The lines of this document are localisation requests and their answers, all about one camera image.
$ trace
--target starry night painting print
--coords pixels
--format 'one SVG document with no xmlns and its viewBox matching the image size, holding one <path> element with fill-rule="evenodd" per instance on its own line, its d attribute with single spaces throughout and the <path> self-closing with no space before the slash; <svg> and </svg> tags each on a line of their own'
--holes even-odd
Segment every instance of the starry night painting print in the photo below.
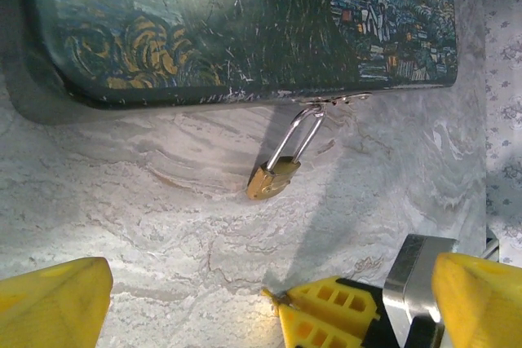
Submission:
<svg viewBox="0 0 522 348">
<path fill-rule="evenodd" d="M 230 87 L 263 99 L 449 85 L 457 74 L 453 0 L 54 4 L 65 73 L 112 91 Z"/>
<path fill-rule="evenodd" d="M 364 80 L 454 81 L 453 0 L 328 0 Z"/>
</svg>

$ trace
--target padlock shackle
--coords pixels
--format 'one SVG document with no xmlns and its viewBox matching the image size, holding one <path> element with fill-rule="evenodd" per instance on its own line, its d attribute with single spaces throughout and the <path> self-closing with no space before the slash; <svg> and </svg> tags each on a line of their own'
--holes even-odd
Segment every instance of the padlock shackle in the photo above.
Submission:
<svg viewBox="0 0 522 348">
<path fill-rule="evenodd" d="M 288 144 L 290 138 L 294 134 L 295 130 L 301 125 L 301 122 L 305 120 L 307 117 L 314 115 L 316 118 L 316 121 L 314 122 L 313 127 L 308 131 L 307 136 L 304 138 L 304 140 L 299 145 L 297 151 L 295 152 L 292 162 L 296 163 L 299 158 L 303 155 L 303 153 L 306 151 L 308 145 L 316 135 L 317 131 L 321 127 L 321 124 L 323 123 L 323 120 L 326 117 L 326 109 L 325 106 L 322 104 L 314 104 L 307 108 L 305 108 L 303 111 L 301 111 L 300 114 L 298 114 L 295 119 L 290 123 L 290 128 L 285 134 L 285 137 L 281 140 L 279 145 L 276 148 L 276 151 L 272 154 L 270 159 L 267 162 L 267 170 L 272 171 L 275 167 L 277 161 L 279 161 L 279 158 L 281 157 L 281 154 L 283 153 L 283 150 L 285 149 L 286 144 Z"/>
</svg>

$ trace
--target brass padlock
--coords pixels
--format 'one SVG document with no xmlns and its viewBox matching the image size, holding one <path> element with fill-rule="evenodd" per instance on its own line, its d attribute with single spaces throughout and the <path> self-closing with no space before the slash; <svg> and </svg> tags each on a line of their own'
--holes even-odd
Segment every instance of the brass padlock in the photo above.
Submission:
<svg viewBox="0 0 522 348">
<path fill-rule="evenodd" d="M 316 121 L 310 129 L 304 140 L 299 145 L 293 156 L 283 156 L 283 149 L 299 127 L 301 122 L 308 116 L 313 115 Z M 326 117 L 326 110 L 322 104 L 314 104 L 304 109 L 292 121 L 290 128 L 286 132 L 285 137 L 279 143 L 276 151 L 268 162 L 262 164 L 256 171 L 246 189 L 246 195 L 252 200 L 265 200 L 274 197 L 283 192 L 290 184 L 290 180 L 294 177 L 295 172 L 301 167 L 299 158 L 303 155 L 308 145 L 321 127 Z"/>
</svg>

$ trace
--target gray marble countertop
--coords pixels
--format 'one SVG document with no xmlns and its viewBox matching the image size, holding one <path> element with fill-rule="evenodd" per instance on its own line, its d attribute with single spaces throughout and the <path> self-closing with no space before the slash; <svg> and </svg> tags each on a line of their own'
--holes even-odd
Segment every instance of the gray marble countertop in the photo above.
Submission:
<svg viewBox="0 0 522 348">
<path fill-rule="evenodd" d="M 0 278 L 97 255 L 102 347 L 279 347 L 259 295 L 329 275 L 382 284 L 410 232 L 485 238 L 482 0 L 456 0 L 454 88 L 331 110 L 286 192 L 246 199 L 296 107 L 45 127 L 0 77 Z"/>
</svg>

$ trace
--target floral wallpaper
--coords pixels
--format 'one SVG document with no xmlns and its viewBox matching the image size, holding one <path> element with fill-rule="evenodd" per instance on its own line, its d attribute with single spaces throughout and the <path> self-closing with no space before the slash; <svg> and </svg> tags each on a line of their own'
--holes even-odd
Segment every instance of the floral wallpaper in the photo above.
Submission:
<svg viewBox="0 0 522 348">
<path fill-rule="evenodd" d="M 489 225 L 522 267 L 522 0 L 485 0 Z"/>
</svg>

